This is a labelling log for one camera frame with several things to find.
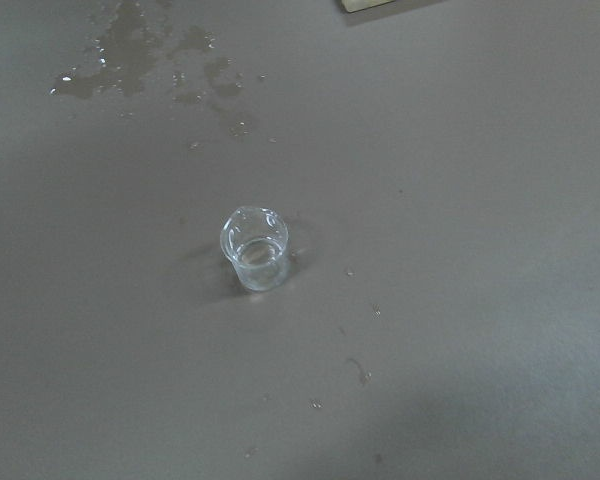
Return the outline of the bamboo cutting board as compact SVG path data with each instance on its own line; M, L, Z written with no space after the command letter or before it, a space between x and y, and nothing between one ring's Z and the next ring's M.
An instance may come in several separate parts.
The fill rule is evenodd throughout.
M394 0L341 0L340 3L347 13L356 13L393 2Z

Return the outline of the clear glass measuring cup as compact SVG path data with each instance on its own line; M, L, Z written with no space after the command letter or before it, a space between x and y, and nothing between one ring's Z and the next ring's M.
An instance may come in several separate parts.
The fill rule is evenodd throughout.
M249 291L272 290L289 275L289 230L272 209L238 207L223 225L219 242L239 282Z

